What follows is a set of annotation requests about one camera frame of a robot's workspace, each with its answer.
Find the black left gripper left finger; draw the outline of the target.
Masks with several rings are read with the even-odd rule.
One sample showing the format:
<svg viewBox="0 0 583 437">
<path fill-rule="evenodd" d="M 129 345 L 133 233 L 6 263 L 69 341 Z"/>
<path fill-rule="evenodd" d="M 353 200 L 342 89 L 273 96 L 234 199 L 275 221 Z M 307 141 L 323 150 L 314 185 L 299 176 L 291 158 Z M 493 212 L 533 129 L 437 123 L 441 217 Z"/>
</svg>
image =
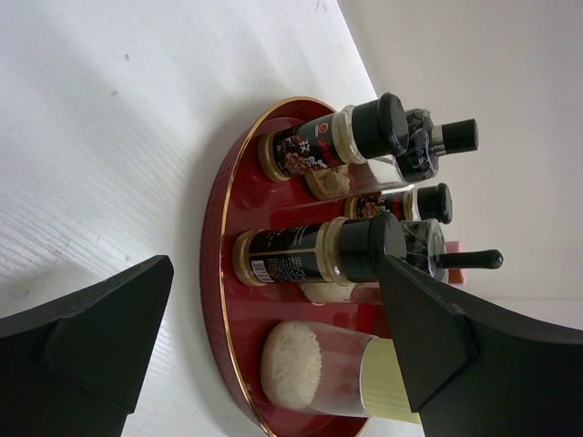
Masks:
<svg viewBox="0 0 583 437">
<path fill-rule="evenodd" d="M 1 320 L 4 436 L 119 436 L 137 407 L 174 276 L 157 255 Z"/>
</svg>

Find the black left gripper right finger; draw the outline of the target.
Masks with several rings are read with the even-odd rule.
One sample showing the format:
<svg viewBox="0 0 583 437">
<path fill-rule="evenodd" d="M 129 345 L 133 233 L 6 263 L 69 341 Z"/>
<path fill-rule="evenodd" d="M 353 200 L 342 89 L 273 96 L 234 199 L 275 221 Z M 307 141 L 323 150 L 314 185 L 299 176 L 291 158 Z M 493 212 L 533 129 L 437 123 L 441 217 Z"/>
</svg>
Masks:
<svg viewBox="0 0 583 437">
<path fill-rule="evenodd" d="M 579 436 L 582 332 L 380 260 L 410 407 L 427 436 Z"/>
</svg>

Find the black knob glass dispenser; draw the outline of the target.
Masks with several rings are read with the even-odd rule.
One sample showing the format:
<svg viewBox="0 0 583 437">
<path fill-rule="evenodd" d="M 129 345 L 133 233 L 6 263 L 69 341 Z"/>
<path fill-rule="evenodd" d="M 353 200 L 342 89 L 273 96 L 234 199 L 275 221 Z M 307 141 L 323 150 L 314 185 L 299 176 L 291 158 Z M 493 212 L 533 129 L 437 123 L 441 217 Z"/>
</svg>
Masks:
<svg viewBox="0 0 583 437">
<path fill-rule="evenodd" d="M 439 222 L 435 219 L 405 220 L 404 232 L 406 260 L 434 279 L 449 285 L 463 285 L 467 269 L 499 269 L 504 257 L 497 249 L 462 252 L 457 241 L 445 240 Z M 303 283 L 300 290 L 314 304 L 358 303 L 380 305 L 383 303 L 377 282 L 341 286 L 336 283 Z"/>
<path fill-rule="evenodd" d="M 406 112 L 406 119 L 409 145 L 402 156 L 387 155 L 364 164 L 312 172 L 304 177 L 311 194 L 329 200 L 405 188 L 434 178 L 439 158 L 478 149 L 478 127 L 473 118 L 436 125 L 429 110 L 415 108 Z"/>
</svg>

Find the black cap spice bottle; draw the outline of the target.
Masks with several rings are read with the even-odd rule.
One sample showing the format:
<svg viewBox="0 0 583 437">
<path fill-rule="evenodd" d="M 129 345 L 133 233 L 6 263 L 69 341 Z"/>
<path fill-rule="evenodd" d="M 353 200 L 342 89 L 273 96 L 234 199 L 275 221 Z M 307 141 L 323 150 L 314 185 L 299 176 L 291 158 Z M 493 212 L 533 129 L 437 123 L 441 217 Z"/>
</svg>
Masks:
<svg viewBox="0 0 583 437">
<path fill-rule="evenodd" d="M 231 260 L 248 286 L 270 283 L 351 283 L 379 279 L 383 256 L 406 258 L 401 222 L 391 213 L 334 218 L 285 229 L 248 230 L 234 242 Z"/>
<path fill-rule="evenodd" d="M 269 179 L 285 181 L 372 158 L 400 157 L 408 142 L 402 101 L 386 92 L 373 101 L 263 135 L 258 159 Z"/>
<path fill-rule="evenodd" d="M 400 221 L 436 219 L 443 224 L 451 223 L 454 216 L 451 192 L 445 183 L 359 195 L 348 198 L 343 206 L 348 219 L 368 219 L 381 212 L 390 212 Z"/>
</svg>

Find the cream cap spice jar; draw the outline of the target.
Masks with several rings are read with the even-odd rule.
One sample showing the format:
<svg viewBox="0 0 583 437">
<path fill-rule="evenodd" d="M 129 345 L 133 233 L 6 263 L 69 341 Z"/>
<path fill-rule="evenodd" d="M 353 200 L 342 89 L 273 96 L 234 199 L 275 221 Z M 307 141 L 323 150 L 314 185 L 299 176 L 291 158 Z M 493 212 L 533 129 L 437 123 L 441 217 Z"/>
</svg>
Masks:
<svg viewBox="0 0 583 437">
<path fill-rule="evenodd" d="M 269 401 L 296 412 L 419 424 L 394 342 L 313 321 L 284 321 L 261 354 Z"/>
</svg>

